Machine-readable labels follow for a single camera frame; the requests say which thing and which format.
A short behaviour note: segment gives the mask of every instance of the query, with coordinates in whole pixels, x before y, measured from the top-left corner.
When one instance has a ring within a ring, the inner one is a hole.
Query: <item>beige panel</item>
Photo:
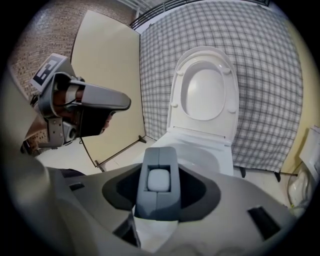
[[[72,53],[76,75],[123,92],[132,102],[129,110],[113,116],[103,134],[83,138],[93,161],[101,163],[145,135],[139,44],[139,34],[128,26],[94,11],[85,14]]]
[[[320,127],[320,75],[311,52],[294,25],[287,21],[287,28],[297,49],[303,81],[303,103],[299,128],[281,172],[293,173],[301,163],[299,154],[307,138],[308,128]]]

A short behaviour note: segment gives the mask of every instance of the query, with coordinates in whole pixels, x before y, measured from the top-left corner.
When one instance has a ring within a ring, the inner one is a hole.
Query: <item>toilet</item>
[[[177,62],[167,132],[152,147],[174,147],[181,165],[233,176],[238,113],[238,80],[230,59],[217,48],[195,47]]]

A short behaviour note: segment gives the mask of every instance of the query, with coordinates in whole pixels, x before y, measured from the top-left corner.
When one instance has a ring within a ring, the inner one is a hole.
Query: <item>wall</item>
[[[71,56],[78,28],[87,10],[109,16],[129,25],[135,11],[116,0],[55,0],[45,5],[33,18],[16,44],[9,64],[29,99],[37,90],[29,83],[39,66],[51,54]],[[47,140],[42,131],[31,137],[32,149]]]

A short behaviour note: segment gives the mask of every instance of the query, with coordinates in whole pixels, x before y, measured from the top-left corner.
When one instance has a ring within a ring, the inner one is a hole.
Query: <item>metal railing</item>
[[[142,15],[140,15],[138,18],[136,18],[131,24],[130,27],[135,30],[138,27],[140,27],[142,24],[146,23],[147,21],[151,20],[155,16],[164,13],[166,11],[169,11],[173,8],[183,6],[186,4],[199,2],[203,0],[168,0],[163,3],[158,4],[157,6],[151,8],[150,10],[146,11]],[[263,6],[269,6],[270,0],[244,0],[248,2],[257,3]]]

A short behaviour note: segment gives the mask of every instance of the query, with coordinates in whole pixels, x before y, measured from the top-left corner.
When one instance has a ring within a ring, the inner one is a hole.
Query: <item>toilet seat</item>
[[[167,130],[188,130],[231,144],[238,112],[237,75],[227,55],[211,46],[183,54],[174,71]]]

